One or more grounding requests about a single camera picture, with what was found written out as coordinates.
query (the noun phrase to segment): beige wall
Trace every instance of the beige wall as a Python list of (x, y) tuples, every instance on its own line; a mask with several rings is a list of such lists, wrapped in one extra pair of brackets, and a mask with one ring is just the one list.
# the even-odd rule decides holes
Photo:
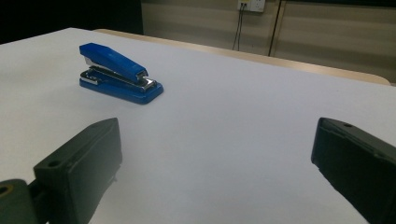
[[(240, 50), (267, 55), (279, 0), (244, 15)], [(142, 0), (145, 35), (232, 49), (236, 0)], [(286, 2), (272, 56), (396, 83), (396, 8)]]

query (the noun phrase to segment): white table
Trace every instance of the white table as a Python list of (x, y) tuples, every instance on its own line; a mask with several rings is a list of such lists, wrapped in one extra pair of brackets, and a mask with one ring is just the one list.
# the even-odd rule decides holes
[[(136, 105), (81, 88), (78, 46), (142, 64), (164, 93)], [(0, 46), (0, 179), (118, 118), (123, 163), (92, 223), (364, 223), (311, 163), (320, 117), (396, 145), (396, 89), (65, 29)]]

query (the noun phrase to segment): blue stapler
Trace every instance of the blue stapler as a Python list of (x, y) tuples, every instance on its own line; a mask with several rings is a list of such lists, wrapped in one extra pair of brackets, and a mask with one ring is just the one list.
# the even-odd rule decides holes
[(80, 75), (81, 87), (141, 105), (163, 92), (163, 85), (148, 78), (145, 67), (109, 47), (89, 43), (79, 46), (79, 52), (90, 66)]

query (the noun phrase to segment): power outlet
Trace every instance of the power outlet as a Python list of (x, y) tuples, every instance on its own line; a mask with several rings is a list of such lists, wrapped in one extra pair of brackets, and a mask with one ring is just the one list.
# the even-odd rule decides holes
[(265, 0), (251, 0), (250, 1), (250, 11), (254, 12), (264, 12)]
[(238, 0), (238, 5), (236, 5), (236, 9), (240, 10), (243, 4), (246, 4), (246, 6), (243, 7), (244, 11), (250, 11), (250, 0)]

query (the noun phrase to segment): power cord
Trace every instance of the power cord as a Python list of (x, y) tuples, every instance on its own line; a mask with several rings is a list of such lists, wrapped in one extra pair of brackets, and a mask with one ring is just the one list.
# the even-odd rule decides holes
[(242, 31), (242, 19), (244, 17), (244, 10), (247, 6), (246, 3), (241, 3), (241, 7), (239, 8), (239, 19), (238, 26), (236, 27), (235, 39), (233, 40), (233, 49), (235, 49), (236, 38), (238, 39), (238, 51), (239, 51), (239, 41), (241, 39), (241, 31)]

